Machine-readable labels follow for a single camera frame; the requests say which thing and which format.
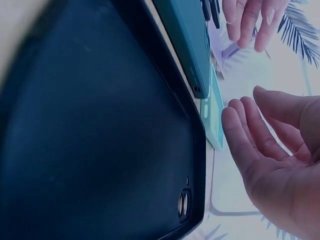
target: tablet case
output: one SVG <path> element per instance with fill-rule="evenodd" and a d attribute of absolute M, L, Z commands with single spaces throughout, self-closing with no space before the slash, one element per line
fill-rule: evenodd
<path fill-rule="evenodd" d="M 145 2 L 60 2 L 0 96 L 1 240 L 181 239 L 204 215 L 206 137 Z"/>
<path fill-rule="evenodd" d="M 209 93 L 210 40 L 200 0 L 152 0 L 194 96 Z"/>

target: hand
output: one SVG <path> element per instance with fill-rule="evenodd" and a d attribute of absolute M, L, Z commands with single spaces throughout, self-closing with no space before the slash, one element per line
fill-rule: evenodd
<path fill-rule="evenodd" d="M 246 48 L 261 10 L 262 24 L 254 49 L 257 52 L 264 51 L 289 2 L 290 0 L 222 0 L 230 40 L 237 42 L 240 48 Z"/>
<path fill-rule="evenodd" d="M 231 100 L 222 126 L 246 192 L 261 213 L 302 239 L 320 236 L 320 96 L 255 87 Z M 276 142 L 259 110 L 289 155 Z"/>

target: black object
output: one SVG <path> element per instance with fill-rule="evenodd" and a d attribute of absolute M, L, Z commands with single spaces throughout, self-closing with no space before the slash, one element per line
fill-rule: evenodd
<path fill-rule="evenodd" d="M 204 19 L 210 21 L 211 19 L 211 10 L 210 10 L 210 1 L 209 0 L 200 0 L 202 5 L 202 11 Z"/>
<path fill-rule="evenodd" d="M 220 6 L 219 0 L 209 0 L 210 1 L 210 9 L 212 14 L 212 20 L 217 29 L 220 28 Z"/>
<path fill-rule="evenodd" d="M 11 67 L 1 240 L 175 240 L 203 218 L 200 116 L 145 2 L 112 2 L 53 1 Z"/>

